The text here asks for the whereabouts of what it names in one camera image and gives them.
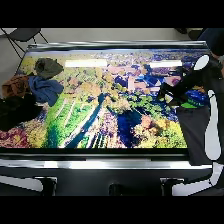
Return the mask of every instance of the person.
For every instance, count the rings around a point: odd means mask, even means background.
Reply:
[[[199,36],[198,41],[206,41],[214,58],[220,59],[224,55],[224,28],[207,28]]]

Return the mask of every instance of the aerial photograph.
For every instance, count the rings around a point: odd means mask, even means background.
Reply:
[[[203,49],[111,49],[26,53],[16,75],[35,74],[38,58],[57,59],[64,86],[35,119],[0,131],[6,148],[187,148],[175,107],[157,94],[174,86],[207,53]],[[204,89],[187,92],[192,108],[209,104]]]

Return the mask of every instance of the large screen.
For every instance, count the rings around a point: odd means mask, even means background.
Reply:
[[[29,75],[38,58],[64,67],[52,79],[64,86],[56,104],[35,119],[0,132],[6,148],[187,148],[175,108],[156,99],[160,85],[181,79],[204,49],[113,49],[28,52],[16,75]],[[188,91],[192,108],[209,103],[204,89]]]

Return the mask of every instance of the chair leg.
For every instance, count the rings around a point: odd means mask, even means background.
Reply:
[[[15,46],[13,45],[12,41],[11,41],[9,38],[8,38],[8,40],[9,40],[10,44],[12,45],[12,47],[14,48],[15,52],[16,52],[16,53],[18,54],[18,56],[20,57],[20,59],[22,59],[21,56],[19,55],[18,51],[16,50]]]
[[[46,43],[48,43],[47,40],[45,39],[45,37],[42,35],[41,32],[40,32],[40,35],[43,37],[43,39],[46,41]]]
[[[37,43],[36,43],[36,40],[35,40],[35,38],[34,38],[34,37],[33,37],[33,40],[34,40],[34,43],[35,43],[35,44],[37,44]]]
[[[16,46],[17,46],[18,48],[20,48],[21,51],[23,51],[23,52],[25,53],[25,51],[19,46],[19,44],[17,44],[14,40],[13,40],[13,42],[16,44]]]

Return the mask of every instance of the gray floor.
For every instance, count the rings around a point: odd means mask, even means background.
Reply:
[[[48,42],[103,41],[103,40],[189,40],[187,35],[173,28],[43,28]],[[44,43],[40,35],[37,43]],[[20,43],[24,49],[27,43]],[[0,86],[10,79],[19,65],[20,58],[6,38],[0,38]]]

